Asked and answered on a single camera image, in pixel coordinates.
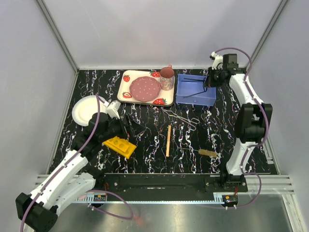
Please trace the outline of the wooden test tube clamp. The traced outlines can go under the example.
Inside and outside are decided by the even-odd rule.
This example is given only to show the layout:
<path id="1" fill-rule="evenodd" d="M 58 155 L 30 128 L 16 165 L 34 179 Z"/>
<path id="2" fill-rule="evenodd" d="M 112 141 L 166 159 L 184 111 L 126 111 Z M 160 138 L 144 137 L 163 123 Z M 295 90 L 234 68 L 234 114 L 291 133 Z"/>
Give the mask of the wooden test tube clamp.
<path id="1" fill-rule="evenodd" d="M 167 148 L 166 148 L 166 157 L 169 157 L 169 149 L 170 149 L 170 139 L 171 139 L 171 129 L 172 126 L 168 126 L 168 133 L 167 133 Z"/>

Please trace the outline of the metal crucible tongs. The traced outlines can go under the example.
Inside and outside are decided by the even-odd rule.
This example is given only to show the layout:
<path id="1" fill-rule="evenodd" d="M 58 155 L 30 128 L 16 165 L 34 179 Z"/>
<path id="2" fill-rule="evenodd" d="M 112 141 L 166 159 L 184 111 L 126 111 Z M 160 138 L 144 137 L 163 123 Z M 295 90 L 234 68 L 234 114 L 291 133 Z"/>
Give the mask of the metal crucible tongs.
<path id="1" fill-rule="evenodd" d="M 171 110 L 166 110 L 164 108 L 161 108 L 161 111 L 163 113 L 165 113 L 166 115 L 170 116 L 170 117 L 174 117 L 174 118 L 179 119 L 180 121 L 186 123 L 194 131 L 197 129 L 197 125 L 200 123 L 200 120 L 197 119 L 197 118 L 187 119 L 187 118 L 184 118 L 182 116 L 179 116 L 178 114 L 172 112 Z"/>

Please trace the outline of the test tube brush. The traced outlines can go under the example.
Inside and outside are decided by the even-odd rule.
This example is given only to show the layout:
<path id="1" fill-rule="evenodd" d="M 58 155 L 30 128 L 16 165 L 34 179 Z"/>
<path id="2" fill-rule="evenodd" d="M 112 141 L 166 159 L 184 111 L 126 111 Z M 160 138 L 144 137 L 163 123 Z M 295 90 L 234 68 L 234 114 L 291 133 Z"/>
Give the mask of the test tube brush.
<path id="1" fill-rule="evenodd" d="M 208 156 L 208 157 L 212 157 L 212 158 L 216 158 L 218 157 L 218 154 L 214 151 L 210 151 L 210 150 L 205 150 L 205 149 L 191 149 L 191 148 L 180 148 L 181 150 L 190 150 L 190 151 L 195 151 L 200 155 L 203 156 Z"/>

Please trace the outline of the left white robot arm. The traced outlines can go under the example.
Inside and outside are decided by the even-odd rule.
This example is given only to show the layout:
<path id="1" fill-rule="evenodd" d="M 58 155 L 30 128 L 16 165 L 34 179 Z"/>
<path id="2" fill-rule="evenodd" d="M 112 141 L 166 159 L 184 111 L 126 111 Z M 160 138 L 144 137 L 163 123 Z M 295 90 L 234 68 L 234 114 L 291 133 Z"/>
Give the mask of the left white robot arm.
<path id="1" fill-rule="evenodd" d="M 145 127 L 130 115 L 111 118 L 106 113 L 94 113 L 83 134 L 77 137 L 61 163 L 29 194 L 20 193 L 16 200 L 20 231 L 28 225 L 36 232 L 48 232 L 61 212 L 89 190 L 104 187 L 104 174 L 88 167 L 88 163 L 113 138 L 134 142 Z"/>

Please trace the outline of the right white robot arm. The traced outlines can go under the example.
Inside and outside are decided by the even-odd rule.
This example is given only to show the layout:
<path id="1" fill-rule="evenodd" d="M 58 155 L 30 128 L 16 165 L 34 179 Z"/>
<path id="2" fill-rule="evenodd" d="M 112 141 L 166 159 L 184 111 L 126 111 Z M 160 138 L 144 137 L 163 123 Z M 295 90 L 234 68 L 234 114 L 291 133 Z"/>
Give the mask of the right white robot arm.
<path id="1" fill-rule="evenodd" d="M 257 95 L 250 83 L 249 71 L 239 67 L 237 54 L 221 56 L 212 52 L 210 58 L 213 64 L 207 69 L 204 86 L 219 87 L 227 83 L 240 103 L 240 112 L 234 125 L 236 143 L 217 180 L 217 185 L 228 192 L 245 183 L 248 159 L 253 150 L 262 146 L 268 137 L 273 107 Z"/>

